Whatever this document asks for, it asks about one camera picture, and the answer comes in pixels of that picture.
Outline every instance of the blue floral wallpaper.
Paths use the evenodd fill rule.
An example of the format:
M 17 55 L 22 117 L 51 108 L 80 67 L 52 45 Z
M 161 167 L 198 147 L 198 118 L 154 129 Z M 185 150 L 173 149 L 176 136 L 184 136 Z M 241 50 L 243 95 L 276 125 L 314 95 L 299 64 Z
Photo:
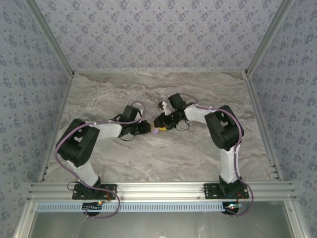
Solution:
M 317 237 L 317 2 L 297 0 L 253 75 L 285 179 Z
M 244 69 L 280 0 L 36 0 L 73 70 Z
M 0 237 L 36 181 L 68 78 L 23 1 L 0 1 Z

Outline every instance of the side wall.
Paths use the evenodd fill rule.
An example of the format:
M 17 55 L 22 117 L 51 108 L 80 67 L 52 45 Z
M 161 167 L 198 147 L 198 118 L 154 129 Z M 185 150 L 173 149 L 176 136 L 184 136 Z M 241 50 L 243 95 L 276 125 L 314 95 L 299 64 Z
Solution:
M 69 76 L 23 1 L 0 1 L 0 237 L 13 236 Z
M 71 67 L 245 69 L 280 0 L 36 0 Z
M 317 237 L 317 3 L 298 0 L 255 70 L 253 83 L 285 179 Z

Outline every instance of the enclosure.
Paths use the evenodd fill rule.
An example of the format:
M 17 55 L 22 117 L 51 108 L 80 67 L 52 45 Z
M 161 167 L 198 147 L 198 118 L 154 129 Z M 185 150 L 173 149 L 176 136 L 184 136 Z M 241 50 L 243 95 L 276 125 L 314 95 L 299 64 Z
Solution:
M 317 3 L 0 4 L 1 237 L 317 237 Z M 239 213 L 252 204 L 249 213 L 227 219 L 220 212 L 235 199 L 208 199 L 220 151 L 205 124 L 181 121 L 97 140 L 92 167 L 117 185 L 121 207 L 87 220 L 83 204 L 96 200 L 74 200 L 58 140 L 74 119 L 113 119 L 135 101 L 153 130 L 159 103 L 175 93 L 234 112 L 244 129 L 238 168 L 254 193 Z

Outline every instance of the marble surface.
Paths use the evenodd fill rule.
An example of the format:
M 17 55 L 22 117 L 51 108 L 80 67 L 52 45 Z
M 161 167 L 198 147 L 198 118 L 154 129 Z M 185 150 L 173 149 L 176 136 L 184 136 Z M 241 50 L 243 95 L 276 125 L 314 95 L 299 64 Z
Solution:
M 135 100 L 146 104 L 146 119 L 153 121 L 153 117 L 160 114 L 158 103 L 176 92 L 190 94 L 205 106 L 228 104 L 245 130 L 239 152 L 242 178 L 270 179 L 269 160 L 239 72 L 76 74 L 58 138 L 75 118 L 110 119 Z M 180 123 L 181 128 L 186 128 L 186 124 Z M 221 170 L 219 150 L 207 126 L 198 122 L 191 122 L 186 131 L 149 133 L 136 136 L 131 142 L 119 138 L 100 139 L 91 163 L 102 181 L 213 181 L 218 180 Z M 45 179 L 72 181 L 74 177 L 61 168 L 52 155 Z

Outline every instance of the black cable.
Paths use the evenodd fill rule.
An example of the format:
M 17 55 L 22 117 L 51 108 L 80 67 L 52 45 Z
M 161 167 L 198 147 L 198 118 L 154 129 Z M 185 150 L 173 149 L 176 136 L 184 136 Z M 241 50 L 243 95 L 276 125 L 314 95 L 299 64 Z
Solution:
M 178 130 L 178 131 L 185 131 L 185 130 L 188 130 L 188 129 L 189 129 L 189 127 L 190 127 L 190 125 L 188 124 L 188 122 L 187 122 L 187 121 L 185 121 L 185 123 L 188 125 L 188 127 L 187 127 L 186 129 L 179 130 L 179 129 L 177 129 L 177 127 L 176 127 L 176 126 L 175 126 L 175 129 L 176 129 L 176 130 Z
M 120 140 L 123 140 L 123 141 L 126 141 L 126 142 L 132 141 L 132 140 L 134 140 L 134 138 L 135 138 L 135 135 L 133 136 L 133 138 L 131 140 L 125 140 L 125 139 L 122 139 L 121 137 L 119 137 Z
M 70 189 L 68 186 L 72 183 L 72 182 L 69 182 L 68 184 L 67 184 L 67 189 L 69 190 L 69 191 L 74 191 L 73 189 Z

